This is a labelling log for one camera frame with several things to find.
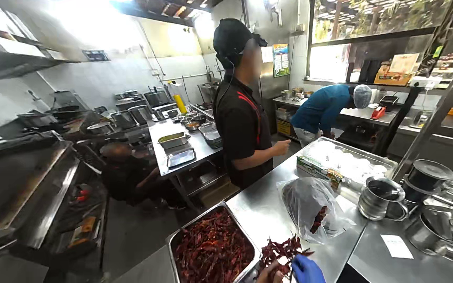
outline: blue glove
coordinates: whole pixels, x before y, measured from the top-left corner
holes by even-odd
[[[319,266],[305,255],[296,255],[292,260],[292,269],[298,283],[326,283]]]

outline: person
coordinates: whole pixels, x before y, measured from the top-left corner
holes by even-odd
[[[366,85],[349,87],[331,85],[313,93],[291,119],[301,147],[308,145],[322,135],[335,138],[331,127],[344,108],[365,108],[371,98],[371,89]]]
[[[222,19],[213,46],[226,70],[213,101],[231,182],[244,189],[273,169],[272,158],[284,155],[290,140],[270,139],[268,117],[249,84],[259,80],[261,46],[267,42],[237,19]]]
[[[272,262],[267,268],[263,269],[256,283],[282,283],[282,273],[277,271],[273,280],[270,280],[270,273],[280,264]],[[292,270],[298,283],[326,283],[324,275],[315,261],[308,259],[302,254],[297,254],[292,260]]]
[[[114,199],[133,206],[149,198],[155,204],[165,200],[172,209],[186,207],[183,199],[173,191],[172,183],[160,177],[158,166],[150,166],[148,160],[132,156],[128,144],[110,143],[100,152],[107,159],[101,174],[102,182]]]

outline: black cap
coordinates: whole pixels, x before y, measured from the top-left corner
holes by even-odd
[[[267,42],[259,34],[251,33],[241,21],[233,18],[219,21],[219,26],[214,31],[213,46],[225,68],[227,68],[225,63],[230,64],[224,58],[232,62],[238,60],[239,54],[251,38],[254,38],[258,45],[267,46]]]

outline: white hair net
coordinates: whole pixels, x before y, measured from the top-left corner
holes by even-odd
[[[371,89],[367,85],[358,85],[354,88],[354,105],[357,108],[366,108],[370,104]]]

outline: clear plastic bag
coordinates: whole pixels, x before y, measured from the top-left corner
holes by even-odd
[[[336,237],[356,225],[345,216],[330,185],[323,179],[299,178],[278,182],[277,189],[298,228],[299,236],[311,243],[324,244],[327,239]],[[315,233],[312,233],[311,228],[315,225],[316,216],[324,207],[326,215],[321,225],[317,225]]]

